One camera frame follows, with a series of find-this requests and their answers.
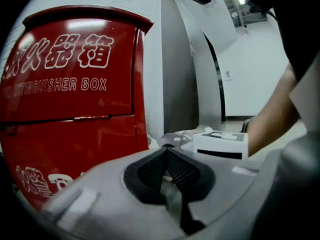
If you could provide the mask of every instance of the white wall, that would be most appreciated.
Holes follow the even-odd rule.
[[[233,77],[223,83],[226,116],[259,113],[288,64],[272,21],[237,28],[236,42],[217,56],[222,73],[231,71]]]

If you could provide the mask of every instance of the gray machine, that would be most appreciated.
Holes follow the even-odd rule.
[[[319,197],[319,150],[309,133],[263,162],[143,151],[91,169],[44,206],[43,220],[59,239],[263,239]]]

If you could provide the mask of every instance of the fire extinguisher box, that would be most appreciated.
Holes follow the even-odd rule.
[[[14,182],[40,209],[95,165],[148,148],[143,47],[153,23],[73,5],[23,24],[0,84],[0,140]]]

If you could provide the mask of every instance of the white lettering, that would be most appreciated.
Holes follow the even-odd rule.
[[[45,69],[64,68],[74,54],[80,34],[60,35],[45,58]]]
[[[21,73],[24,74],[29,68],[33,71],[37,70],[41,63],[41,53],[48,47],[50,41],[42,38],[36,42],[26,56],[26,61],[22,66]]]
[[[20,69],[20,61],[22,57],[25,55],[27,49],[29,46],[26,46],[16,52],[16,54],[13,57],[12,62],[10,63],[10,66],[7,66],[3,73],[3,78],[9,79],[12,76],[16,76],[19,69]]]
[[[38,80],[35,80],[33,82],[33,91],[32,91],[32,93],[36,94],[37,91],[38,91]]]
[[[82,52],[78,55],[81,68],[100,68],[108,66],[111,47],[115,40],[106,35],[91,34],[85,39]]]
[[[13,97],[17,97],[18,96],[18,85],[16,84],[14,86],[14,92],[13,92]]]
[[[82,78],[82,82],[81,82],[81,90],[86,91],[88,89],[89,89],[89,78],[84,77]]]
[[[22,96],[24,94],[25,82],[18,84],[18,96]]]
[[[49,79],[49,83],[48,83],[48,88],[47,88],[47,91],[48,92],[52,92],[54,88],[54,80],[52,78]]]
[[[77,79],[71,77],[69,81],[69,91],[75,91],[77,89]]]
[[[61,87],[61,91],[68,91],[68,85],[69,85],[69,78],[68,77],[65,77],[63,80],[62,80],[62,87]]]
[[[4,97],[6,99],[11,97],[11,88],[12,88],[11,86],[3,88]]]
[[[59,191],[74,181],[69,175],[59,173],[48,175],[48,179],[52,184],[56,184]]]
[[[22,170],[19,166],[16,167],[15,171],[27,192],[31,191],[46,198],[53,195],[41,171],[31,167]]]
[[[32,82],[25,83],[23,94],[31,94],[31,92],[32,92]]]
[[[45,80],[39,80],[38,93],[42,93],[45,88]]]
[[[97,78],[92,78],[90,81],[90,89],[93,91],[98,90],[99,88],[99,80]]]
[[[100,86],[99,86],[99,91],[106,91],[106,82],[107,79],[106,78],[100,78]]]
[[[56,78],[54,80],[54,88],[53,88],[53,91],[56,92],[56,91],[60,91],[61,89],[61,78]]]
[[[48,88],[48,79],[46,79],[46,80],[43,80],[44,81],[44,92],[46,92],[47,91],[47,88]]]

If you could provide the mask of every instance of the floor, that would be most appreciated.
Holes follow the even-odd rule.
[[[226,132],[240,132],[243,121],[228,121],[223,124],[223,131]],[[307,130],[302,121],[297,122],[285,135],[281,138],[277,139],[275,142],[261,149],[259,152],[254,154],[250,159],[255,160],[264,160],[267,154],[271,150],[282,149],[284,148],[290,141],[306,134]]]

